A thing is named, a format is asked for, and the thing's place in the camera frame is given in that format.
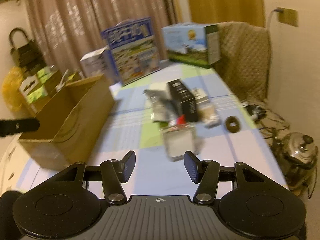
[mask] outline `green box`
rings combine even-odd
[[[168,58],[206,68],[220,60],[217,25],[175,24],[162,28]]]

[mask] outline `red object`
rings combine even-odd
[[[185,123],[187,123],[187,122],[185,120],[184,114],[177,118],[177,125],[185,124]]]

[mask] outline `open cardboard box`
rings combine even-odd
[[[66,85],[38,112],[40,128],[19,143],[43,168],[86,162],[114,104],[103,75]]]

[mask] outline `black box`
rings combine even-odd
[[[172,102],[177,108],[179,116],[184,114],[187,122],[197,122],[196,98],[180,79],[167,83],[171,94]]]

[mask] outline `stainless steel kettle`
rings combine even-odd
[[[272,150],[290,190],[297,189],[312,176],[318,157],[312,137],[293,132],[280,140],[275,132]]]

